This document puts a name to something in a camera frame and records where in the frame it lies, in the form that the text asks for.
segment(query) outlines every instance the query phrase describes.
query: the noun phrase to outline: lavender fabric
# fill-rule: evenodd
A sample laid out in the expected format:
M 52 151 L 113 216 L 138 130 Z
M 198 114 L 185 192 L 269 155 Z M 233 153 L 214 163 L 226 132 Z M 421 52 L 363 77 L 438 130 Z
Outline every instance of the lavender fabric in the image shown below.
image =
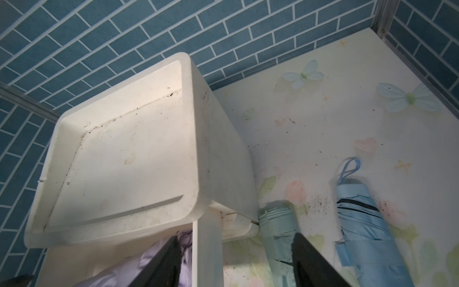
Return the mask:
M 184 231 L 178 238 L 182 248 L 179 287 L 191 287 L 192 231 Z M 169 239 L 162 238 L 142 254 L 127 258 L 73 287 L 127 287 Z

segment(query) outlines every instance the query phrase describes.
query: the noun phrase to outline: umbrella strap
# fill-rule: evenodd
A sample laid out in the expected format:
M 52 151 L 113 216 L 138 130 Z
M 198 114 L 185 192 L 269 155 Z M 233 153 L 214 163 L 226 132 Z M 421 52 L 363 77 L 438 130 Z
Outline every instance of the umbrella strap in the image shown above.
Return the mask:
M 351 161 L 355 161 L 355 168 L 352 170 L 346 170 L 347 166 L 351 163 Z M 344 165 L 343 171 L 341 172 L 340 179 L 338 180 L 338 184 L 342 184 L 343 180 L 350 174 L 358 171 L 360 168 L 360 160 L 358 158 L 352 157 L 348 160 L 348 162 Z

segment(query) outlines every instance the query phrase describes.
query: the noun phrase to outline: blue tile wall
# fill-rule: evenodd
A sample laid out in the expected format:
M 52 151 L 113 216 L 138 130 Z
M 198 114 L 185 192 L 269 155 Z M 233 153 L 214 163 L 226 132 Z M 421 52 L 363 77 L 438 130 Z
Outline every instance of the blue tile wall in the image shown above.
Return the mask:
M 27 248 L 24 228 L 54 124 L 0 99 L 0 281 L 37 276 L 45 250 Z
M 35 2 L 0 0 L 0 10 L 11 11 L 0 19 L 0 81 L 59 111 L 177 52 L 190 54 L 209 85 L 222 87 L 369 27 L 376 5 L 376 0 Z M 414 5 L 418 14 L 432 6 L 421 2 L 403 2 L 397 13 L 403 18 L 400 35 L 411 35 Z M 442 9 L 433 25 L 442 30 L 424 32 L 426 39 L 454 33 L 459 17 L 448 21 L 452 12 Z M 411 25 L 421 29 L 422 20 Z M 408 52 L 417 48 L 418 37 L 405 40 Z M 455 63 L 453 48 L 445 53 L 448 65 Z
M 459 2 L 401 0 L 386 39 L 459 109 Z
M 376 0 L 37 3 L 0 0 L 0 81 L 62 113 L 177 52 L 221 88 L 369 27 Z M 448 13 L 437 24 L 447 31 Z M 38 274 L 43 262 L 23 236 L 53 128 L 0 99 L 0 281 Z

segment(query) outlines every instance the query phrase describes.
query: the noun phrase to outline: green leaf print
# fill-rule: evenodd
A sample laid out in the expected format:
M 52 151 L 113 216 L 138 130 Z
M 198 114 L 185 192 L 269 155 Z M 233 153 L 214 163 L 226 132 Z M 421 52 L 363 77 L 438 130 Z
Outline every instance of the green leaf print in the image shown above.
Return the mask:
M 325 237 L 322 234 L 309 235 L 306 239 L 317 251 L 321 252 L 324 249 Z
M 459 285 L 459 243 L 446 255 L 446 266 L 455 283 Z
M 419 249 L 419 270 L 421 274 L 432 271 L 438 262 L 438 251 L 434 242 L 424 241 Z
M 270 176 L 263 180 L 261 184 L 260 191 L 258 192 L 258 198 L 262 198 L 271 191 L 273 191 L 274 186 L 276 185 L 276 176 Z
M 355 275 L 346 267 L 341 269 L 340 275 L 349 283 L 349 285 L 351 285 L 351 287 L 360 287 L 360 284 L 358 283 Z
M 448 287 L 448 278 L 445 272 L 436 272 L 432 276 L 432 287 Z

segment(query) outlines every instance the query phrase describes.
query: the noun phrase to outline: folded umbrella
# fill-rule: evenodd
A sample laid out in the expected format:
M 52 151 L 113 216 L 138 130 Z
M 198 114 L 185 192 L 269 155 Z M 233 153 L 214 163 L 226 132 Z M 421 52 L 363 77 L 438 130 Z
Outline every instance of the folded umbrella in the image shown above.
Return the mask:
M 355 161 L 356 167 L 346 171 Z M 365 184 L 345 184 L 360 168 L 350 158 L 336 187 L 337 211 L 344 242 L 336 245 L 342 266 L 354 266 L 361 287 L 414 287 L 389 226 Z

